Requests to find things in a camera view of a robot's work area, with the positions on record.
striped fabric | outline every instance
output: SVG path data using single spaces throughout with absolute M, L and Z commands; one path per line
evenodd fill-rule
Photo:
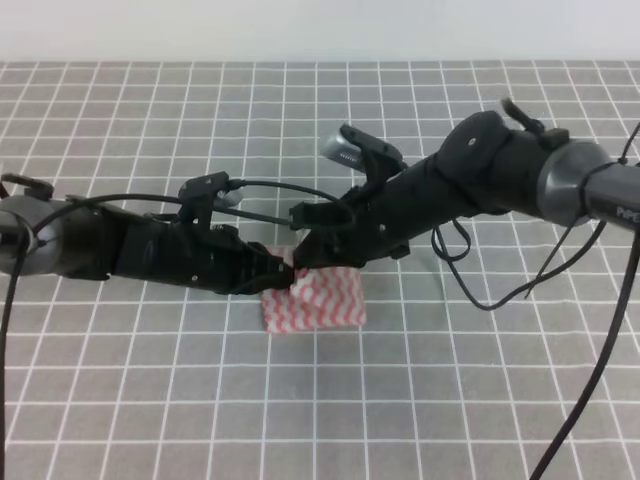
M 291 251 L 274 251 L 291 263 Z M 315 328 L 364 325 L 364 295 L 360 272 L 330 267 L 298 270 L 289 290 L 262 292 L 267 331 L 288 333 Z

white wall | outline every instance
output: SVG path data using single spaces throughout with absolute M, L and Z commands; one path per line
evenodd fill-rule
M 640 58 L 640 0 L 2 0 L 0 59 Z

robotic hand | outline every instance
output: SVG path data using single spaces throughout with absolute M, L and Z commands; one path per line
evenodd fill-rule
M 342 199 L 356 227 L 338 235 L 312 232 L 295 251 L 296 267 L 362 267 L 410 253 L 409 240 L 454 221 L 517 211 L 570 227 L 589 217 L 636 230 L 640 169 L 611 162 L 597 144 L 564 129 L 545 130 L 510 100 L 506 113 L 524 130 L 508 129 L 493 111 L 462 121 L 440 150 L 407 168 L 391 145 L 343 126 L 326 147 L 329 158 L 367 175 Z M 330 215 L 332 205 L 308 205 Z
M 220 294 L 254 294 L 293 283 L 294 269 L 263 245 L 243 242 L 229 225 L 211 228 L 213 211 L 308 228 L 294 252 L 295 268 L 359 268 L 377 258 L 401 258 L 417 235 L 480 213 L 515 210 L 563 226 L 594 217 L 637 229 L 640 169 L 611 162 L 598 145 L 574 141 L 567 130 L 545 130 L 509 100 L 503 105 L 523 131 L 508 129 L 496 112 L 476 113 L 437 153 L 411 167 L 392 145 L 342 126 L 323 153 L 364 172 L 366 183 L 340 200 L 324 194 L 330 202 L 300 203 L 289 221 L 228 208 L 241 199 L 238 188 L 256 182 L 230 180 L 224 172 L 187 181 L 177 198 L 102 198 L 181 206 L 175 215 L 144 216 L 100 199 L 53 200 L 51 185 L 3 175 L 3 181 L 25 190 L 11 197 L 5 191 L 0 201 L 0 270 L 12 271 L 23 239 L 28 245 L 22 275 L 86 280 L 115 275 Z

black cable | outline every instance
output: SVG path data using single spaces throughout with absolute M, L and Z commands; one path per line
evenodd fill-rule
M 324 231 L 340 231 L 340 230 L 349 230 L 354 228 L 356 225 L 356 214 L 353 209 L 347 205 L 344 200 L 339 199 L 329 193 L 322 192 L 320 190 L 316 190 L 315 188 L 303 187 L 302 185 L 294 185 L 292 183 L 286 182 L 275 182 L 270 180 L 230 180 L 229 184 L 232 189 L 242 188 L 242 187 L 273 187 L 280 188 L 282 190 L 292 190 L 294 192 L 307 193 L 309 195 L 315 195 L 316 197 L 324 198 L 325 200 L 330 201 L 331 203 L 340 207 L 343 210 L 349 220 L 344 223 L 340 223 L 338 225 L 331 226 L 322 226 L 319 227 Z M 313 229 L 314 225 L 298 225 L 291 223 L 287 224 L 294 230 L 299 230 L 301 228 Z
M 620 155 L 620 158 L 618 159 L 619 163 L 622 163 L 623 165 L 627 163 L 627 154 L 629 153 L 629 149 L 631 148 L 631 145 L 633 145 L 633 141 L 638 136 L 638 133 L 640 133 L 640 122 L 638 122 L 638 124 L 636 125 L 636 128 L 634 128 L 633 132 L 631 132 L 631 135 L 629 135 L 627 143 L 624 144 L 624 148 L 622 149 L 622 155 Z
M 467 299 L 469 299 L 469 301 L 477 308 L 479 308 L 480 310 L 484 310 L 485 312 L 490 312 L 492 310 L 496 310 L 500 307 L 502 307 L 503 305 L 507 304 L 511 299 L 513 299 L 516 295 L 526 291 L 529 288 L 533 288 L 536 285 L 545 282 L 547 280 L 552 279 L 553 277 L 561 274 L 562 272 L 564 272 L 565 270 L 568 270 L 569 268 L 571 268 L 573 265 L 576 264 L 576 262 L 578 260 L 580 260 L 582 257 L 584 257 L 584 255 L 591 249 L 591 247 L 596 243 L 596 241 L 598 240 L 598 238 L 600 237 L 600 234 L 602 233 L 602 231 L 604 230 L 604 227 L 606 226 L 606 222 L 599 222 L 598 226 L 596 227 L 596 229 L 593 231 L 593 233 L 591 234 L 591 236 L 589 237 L 589 239 L 585 242 L 585 244 L 580 248 L 580 250 L 578 250 L 571 258 L 569 258 L 569 260 L 567 260 L 565 263 L 563 263 L 562 265 L 560 265 L 559 267 L 554 268 L 553 270 L 549 271 L 548 273 L 545 273 L 543 275 L 540 275 L 539 277 L 536 277 L 534 280 L 531 280 L 530 282 L 525 283 L 524 285 L 520 285 L 518 288 L 516 288 L 515 290 L 513 290 L 512 292 L 508 293 L 502 300 L 499 300 L 496 303 L 493 303 L 491 305 L 484 305 L 482 303 L 480 303 L 474 296 L 473 294 L 469 291 L 469 288 L 467 287 L 467 285 L 464 283 L 464 280 L 462 279 L 462 277 L 460 276 L 460 272 L 458 272 L 458 269 L 456 268 L 454 262 L 447 260 L 446 258 L 443 258 L 443 260 L 447 263 L 447 265 L 449 266 L 449 268 L 451 269 L 451 273 L 453 274 L 453 276 L 455 277 L 456 281 L 458 282 L 458 285 L 460 285 L 460 288 L 462 289 L 463 293 L 465 294 L 465 296 L 467 297 Z M 436 235 L 438 237 L 438 241 L 440 242 L 440 248 L 442 249 L 442 251 L 448 255 L 448 251 L 447 251 L 447 246 L 444 242 L 444 238 L 442 237 L 442 233 L 440 232 L 440 229 L 437 229 L 436 231 Z
M 460 222 L 458 222 L 458 220 L 453 220 L 451 223 L 453 223 L 453 226 L 466 243 L 466 247 L 463 252 L 459 253 L 458 255 L 449 255 L 449 252 L 446 251 L 446 247 L 441 248 L 438 245 L 438 243 L 436 242 L 436 237 L 439 235 L 438 239 L 444 246 L 444 242 L 442 242 L 442 233 L 440 232 L 440 227 L 436 227 L 431 231 L 431 248 L 433 248 L 434 252 L 436 252 L 436 255 L 445 262 L 459 262 L 467 255 L 469 255 L 469 252 L 471 251 L 471 235 L 469 235 L 469 232 L 467 232 L 464 227 L 460 225 Z
M 98 197 L 80 198 L 74 199 L 69 205 L 56 210 L 51 215 L 44 217 L 38 223 L 33 226 L 32 232 L 34 235 L 38 233 L 47 225 L 60 217 L 69 215 L 71 212 L 78 210 L 82 207 L 90 207 L 97 205 L 98 203 L 115 202 L 117 200 L 145 200 L 149 202 L 159 203 L 174 203 L 182 205 L 182 201 L 177 197 L 169 197 L 166 195 L 153 195 L 148 193 L 114 193 L 111 195 L 100 195 Z
M 573 230 L 573 227 L 576 226 L 576 224 L 578 223 L 578 220 L 580 220 L 579 216 L 576 216 L 573 219 L 573 222 L 571 222 L 571 225 L 569 225 L 566 230 L 564 231 L 564 233 L 562 234 L 562 236 L 560 237 L 560 240 L 558 240 L 558 243 L 556 243 L 555 247 L 553 247 L 553 250 L 551 250 L 551 253 L 549 254 L 549 256 L 547 257 L 547 259 L 544 261 L 544 263 L 542 264 L 542 266 L 540 267 L 540 270 L 538 270 L 538 273 L 536 275 L 536 278 L 534 280 L 537 280 L 538 278 L 540 278 L 540 276 L 544 273 L 544 271 L 547 269 L 547 267 L 549 266 L 549 264 L 551 263 L 551 260 L 553 260 L 553 257 L 556 256 L 556 254 L 558 253 L 558 251 L 560 250 L 560 247 L 562 247 L 562 245 L 564 244 L 565 240 L 567 239 L 567 237 L 569 236 L 569 234 L 571 233 L 571 231 Z M 533 287 L 530 287 L 529 290 L 527 290 L 527 293 L 525 294 L 524 298 L 527 299 L 529 298 L 529 295 L 531 294 L 531 292 L 533 291 Z
M 22 272 L 22 266 L 27 256 L 27 248 L 29 247 L 26 236 L 20 240 L 18 247 L 16 262 L 13 265 L 13 271 L 9 278 L 9 286 L 7 287 L 7 295 L 4 301 L 4 310 L 2 311 L 2 322 L 0 323 L 0 362 L 2 367 L 2 381 L 0 382 L 0 400 L 2 400 L 2 408 L 0 408 L 0 432 L 2 432 L 2 442 L 0 444 L 0 480 L 4 480 L 4 465 L 5 465 L 5 381 L 6 375 L 4 374 L 6 365 L 6 353 L 7 353 L 7 332 L 9 330 L 9 319 L 11 318 L 11 308 L 13 307 L 13 299 L 16 295 L 16 287 L 18 285 L 18 278 L 20 278 L 20 272 Z
M 602 378 L 602 374 L 604 372 L 605 367 L 607 366 L 607 362 L 609 358 L 611 358 L 611 352 L 613 351 L 613 346 L 616 343 L 616 339 L 618 338 L 618 333 L 620 332 L 620 327 L 622 326 L 622 321 L 624 319 L 624 312 L 627 308 L 627 304 L 629 303 L 629 297 L 631 296 L 631 289 L 633 288 L 633 282 L 635 280 L 636 271 L 638 270 L 638 260 L 640 259 L 640 234 L 636 233 L 633 237 L 633 244 L 631 246 L 631 253 L 629 254 L 629 261 L 627 262 L 627 269 L 624 273 L 624 279 L 622 280 L 622 287 L 620 288 L 620 296 L 618 297 L 618 302 L 616 304 L 616 310 L 613 313 L 613 319 L 611 320 L 611 326 L 609 327 L 609 332 L 607 333 L 607 338 L 604 341 L 604 345 L 602 346 L 602 350 L 600 351 L 600 356 L 596 361 L 596 366 L 593 368 L 593 372 L 589 377 L 589 381 L 585 385 L 578 401 L 571 409 L 571 412 L 567 416 L 567 419 L 562 424 L 562 427 L 553 438 L 553 441 L 547 447 L 547 450 L 542 455 L 542 458 L 538 462 L 535 470 L 529 477 L 529 480 L 540 480 L 542 474 L 545 472 L 553 457 L 558 453 L 560 446 L 565 441 L 565 439 L 569 436 L 571 429 L 575 426 L 580 418 L 580 415 L 584 411 L 589 399 L 593 395 L 594 390 L 596 389 L 600 378 Z

gray grid mat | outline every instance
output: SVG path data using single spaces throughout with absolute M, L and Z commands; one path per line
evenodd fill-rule
M 315 152 L 345 120 L 411 163 L 511 95 L 616 155 L 640 119 L 638 83 L 640 62 L 8 63 L 0 160 L 60 195 L 175 193 L 218 170 L 340 194 L 362 179 Z M 246 193 L 243 208 L 261 213 L 299 201 Z M 294 241 L 216 220 L 247 240 Z M 532 278 L 560 233 L 521 215 L 466 225 L 480 248 L 460 269 L 485 300 Z M 571 274 L 488 314 L 464 301 L 425 235 L 410 257 L 363 272 L 365 328 L 294 336 L 265 335 L 256 298 L 23 279 L 8 341 L 8 478 L 525 478 L 591 370 L 629 243 L 608 229 Z M 640 477 L 639 313 L 636 290 L 606 381 L 546 478 Z

